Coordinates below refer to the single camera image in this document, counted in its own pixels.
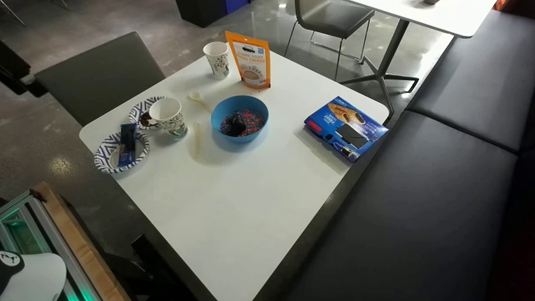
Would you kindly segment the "small black object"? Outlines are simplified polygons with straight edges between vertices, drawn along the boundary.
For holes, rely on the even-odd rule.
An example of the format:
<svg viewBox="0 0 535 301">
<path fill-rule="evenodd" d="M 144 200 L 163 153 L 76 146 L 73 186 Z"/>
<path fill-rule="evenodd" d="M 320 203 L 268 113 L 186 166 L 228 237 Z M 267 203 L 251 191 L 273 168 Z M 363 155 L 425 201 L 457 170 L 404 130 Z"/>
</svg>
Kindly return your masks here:
<svg viewBox="0 0 535 301">
<path fill-rule="evenodd" d="M 245 125 L 245 123 L 241 123 L 241 121 L 233 121 L 233 123 L 228 125 L 226 135 L 228 135 L 228 136 L 233 136 L 233 138 L 238 138 L 238 136 L 241 136 L 245 131 L 246 131 L 246 125 Z"/>
</svg>

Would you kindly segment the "blue plastic bowl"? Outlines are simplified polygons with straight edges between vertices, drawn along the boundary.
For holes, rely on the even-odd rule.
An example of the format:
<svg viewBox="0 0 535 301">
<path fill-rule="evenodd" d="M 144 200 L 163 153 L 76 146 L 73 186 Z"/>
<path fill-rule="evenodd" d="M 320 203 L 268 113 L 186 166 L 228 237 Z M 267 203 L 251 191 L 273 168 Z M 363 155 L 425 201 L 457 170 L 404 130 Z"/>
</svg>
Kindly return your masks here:
<svg viewBox="0 0 535 301">
<path fill-rule="evenodd" d="M 228 125 L 233 121 L 241 121 L 246 125 L 246 131 L 238 138 L 226 135 Z M 253 143 L 268 126 L 268 121 L 268 106 L 253 96 L 228 98 L 221 101 L 211 114 L 213 133 L 231 145 Z"/>
</svg>

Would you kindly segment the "patterned paper bowl with snacks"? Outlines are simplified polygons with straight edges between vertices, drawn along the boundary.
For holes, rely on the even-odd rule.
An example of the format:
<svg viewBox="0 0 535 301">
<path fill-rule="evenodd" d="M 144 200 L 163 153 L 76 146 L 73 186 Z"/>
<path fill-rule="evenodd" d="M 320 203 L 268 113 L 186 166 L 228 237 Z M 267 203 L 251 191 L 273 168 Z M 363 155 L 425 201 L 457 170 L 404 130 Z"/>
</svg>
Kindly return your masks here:
<svg viewBox="0 0 535 301">
<path fill-rule="evenodd" d="M 134 123 L 141 131 L 158 130 L 156 123 L 149 120 L 149 109 L 158 103 L 158 98 L 149 98 L 136 104 L 129 113 L 129 121 Z"/>
</svg>

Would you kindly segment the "blue cardboard box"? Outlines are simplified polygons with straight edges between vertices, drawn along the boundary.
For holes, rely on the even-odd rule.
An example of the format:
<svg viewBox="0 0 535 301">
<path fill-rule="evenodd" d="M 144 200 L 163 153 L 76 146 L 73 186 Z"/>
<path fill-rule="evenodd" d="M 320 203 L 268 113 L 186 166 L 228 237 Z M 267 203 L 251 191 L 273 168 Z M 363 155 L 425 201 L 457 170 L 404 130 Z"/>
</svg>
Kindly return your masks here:
<svg viewBox="0 0 535 301">
<path fill-rule="evenodd" d="M 313 113 L 305 126 L 348 163 L 357 163 L 389 130 L 343 98 Z"/>
</svg>

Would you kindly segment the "white plastic spoon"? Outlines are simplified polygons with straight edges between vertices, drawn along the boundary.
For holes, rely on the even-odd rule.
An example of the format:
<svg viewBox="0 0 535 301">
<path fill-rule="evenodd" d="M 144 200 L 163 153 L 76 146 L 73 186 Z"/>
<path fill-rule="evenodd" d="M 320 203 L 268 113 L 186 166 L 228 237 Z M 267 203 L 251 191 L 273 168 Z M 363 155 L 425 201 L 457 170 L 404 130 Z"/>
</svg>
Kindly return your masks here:
<svg viewBox="0 0 535 301">
<path fill-rule="evenodd" d="M 200 93 L 190 93 L 188 94 L 188 99 L 191 101 L 191 103 L 196 103 L 196 104 L 200 104 L 205 111 L 208 111 L 208 113 L 213 113 L 211 111 L 211 108 L 205 103 L 205 99 L 203 99 L 203 96 L 200 94 Z"/>
</svg>

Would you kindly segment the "orange snack pouch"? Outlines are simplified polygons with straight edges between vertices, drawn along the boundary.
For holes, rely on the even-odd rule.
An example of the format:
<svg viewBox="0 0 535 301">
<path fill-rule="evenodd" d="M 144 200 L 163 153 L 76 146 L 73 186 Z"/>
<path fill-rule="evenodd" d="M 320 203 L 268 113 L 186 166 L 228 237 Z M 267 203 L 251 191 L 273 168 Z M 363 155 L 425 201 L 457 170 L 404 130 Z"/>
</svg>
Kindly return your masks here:
<svg viewBox="0 0 535 301">
<path fill-rule="evenodd" d="M 253 39 L 236 33 L 228 33 L 235 63 L 241 81 L 253 89 L 272 88 L 272 49 L 267 41 Z"/>
</svg>

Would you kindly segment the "paper cup near plates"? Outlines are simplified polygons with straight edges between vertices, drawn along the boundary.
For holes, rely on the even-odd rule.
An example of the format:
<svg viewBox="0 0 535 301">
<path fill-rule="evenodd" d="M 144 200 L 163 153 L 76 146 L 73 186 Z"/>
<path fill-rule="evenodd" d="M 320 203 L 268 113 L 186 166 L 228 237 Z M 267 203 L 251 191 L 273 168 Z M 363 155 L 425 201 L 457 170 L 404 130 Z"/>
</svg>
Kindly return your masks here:
<svg viewBox="0 0 535 301">
<path fill-rule="evenodd" d="M 161 130 L 176 138 L 185 138 L 188 135 L 183 104 L 176 99 L 160 99 L 151 106 L 149 116 Z"/>
</svg>

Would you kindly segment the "paper cup near pouch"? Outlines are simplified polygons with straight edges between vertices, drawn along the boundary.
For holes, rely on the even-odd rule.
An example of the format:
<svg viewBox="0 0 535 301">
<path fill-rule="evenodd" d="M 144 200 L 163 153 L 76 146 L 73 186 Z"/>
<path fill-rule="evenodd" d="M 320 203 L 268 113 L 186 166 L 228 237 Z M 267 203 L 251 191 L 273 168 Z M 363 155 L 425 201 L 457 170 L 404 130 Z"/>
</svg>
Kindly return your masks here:
<svg viewBox="0 0 535 301">
<path fill-rule="evenodd" d="M 230 76 L 230 48 L 225 43 L 210 43 L 203 48 L 203 53 L 216 79 Z"/>
</svg>

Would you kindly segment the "dark blue candy wrapper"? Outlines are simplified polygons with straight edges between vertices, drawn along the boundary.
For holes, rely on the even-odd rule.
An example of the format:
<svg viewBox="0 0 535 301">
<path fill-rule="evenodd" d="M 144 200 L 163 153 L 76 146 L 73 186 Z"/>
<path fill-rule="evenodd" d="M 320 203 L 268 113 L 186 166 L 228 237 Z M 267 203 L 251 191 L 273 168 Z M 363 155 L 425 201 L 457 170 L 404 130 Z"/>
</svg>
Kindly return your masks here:
<svg viewBox="0 0 535 301">
<path fill-rule="evenodd" d="M 128 165 L 133 165 L 134 161 L 136 161 L 136 126 L 123 125 L 119 166 L 128 166 Z"/>
</svg>

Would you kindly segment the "grey chair far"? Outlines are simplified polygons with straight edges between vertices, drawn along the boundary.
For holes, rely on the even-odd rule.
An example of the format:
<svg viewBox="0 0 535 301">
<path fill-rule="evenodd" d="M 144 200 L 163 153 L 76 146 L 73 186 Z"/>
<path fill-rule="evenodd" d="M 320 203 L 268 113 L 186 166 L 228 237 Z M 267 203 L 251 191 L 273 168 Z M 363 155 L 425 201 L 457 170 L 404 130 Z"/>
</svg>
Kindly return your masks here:
<svg viewBox="0 0 535 301">
<path fill-rule="evenodd" d="M 320 33 L 330 38 L 337 38 L 342 44 L 348 41 L 362 28 L 370 28 L 375 12 L 353 0 L 290 0 L 293 14 L 297 18 L 293 31 L 302 26 L 313 34 Z M 292 38 L 287 43 L 285 51 L 290 51 Z M 343 53 L 343 46 L 338 46 L 338 59 Z"/>
</svg>

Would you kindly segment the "patterned paper plate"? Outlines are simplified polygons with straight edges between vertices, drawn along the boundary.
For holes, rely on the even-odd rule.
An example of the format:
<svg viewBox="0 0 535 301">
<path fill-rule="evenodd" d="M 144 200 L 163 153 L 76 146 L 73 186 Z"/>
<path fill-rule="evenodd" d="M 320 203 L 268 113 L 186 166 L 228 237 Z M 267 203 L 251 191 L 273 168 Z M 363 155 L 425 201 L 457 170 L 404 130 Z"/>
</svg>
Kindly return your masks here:
<svg viewBox="0 0 535 301">
<path fill-rule="evenodd" d="M 98 148 L 94 155 L 94 166 L 111 176 L 119 176 L 131 173 L 144 165 L 151 153 L 151 145 L 148 138 L 141 133 L 134 135 L 136 138 L 136 153 L 134 161 L 131 165 L 121 166 L 119 165 L 119 155 L 121 155 L 121 135 L 111 135 L 108 136 Z"/>
</svg>

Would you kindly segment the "dark bench seat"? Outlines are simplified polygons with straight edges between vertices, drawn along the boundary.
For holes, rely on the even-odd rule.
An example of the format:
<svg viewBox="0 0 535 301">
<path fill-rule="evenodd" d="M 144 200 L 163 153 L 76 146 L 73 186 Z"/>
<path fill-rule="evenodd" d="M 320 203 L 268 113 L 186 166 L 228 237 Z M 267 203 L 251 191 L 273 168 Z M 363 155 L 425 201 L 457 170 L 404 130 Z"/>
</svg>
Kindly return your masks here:
<svg viewBox="0 0 535 301">
<path fill-rule="evenodd" d="M 535 301 L 535 21 L 440 59 L 283 301 Z"/>
</svg>

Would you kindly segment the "grey chair near table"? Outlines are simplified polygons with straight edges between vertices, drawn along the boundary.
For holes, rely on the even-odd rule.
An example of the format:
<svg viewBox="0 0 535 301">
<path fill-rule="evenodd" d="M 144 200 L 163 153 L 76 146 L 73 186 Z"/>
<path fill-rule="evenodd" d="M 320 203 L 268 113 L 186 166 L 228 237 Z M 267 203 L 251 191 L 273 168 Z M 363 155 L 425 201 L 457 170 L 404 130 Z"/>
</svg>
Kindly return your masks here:
<svg viewBox="0 0 535 301">
<path fill-rule="evenodd" d="M 165 73 L 138 33 L 37 74 L 37 81 L 81 126 L 88 126 L 165 79 Z"/>
</svg>

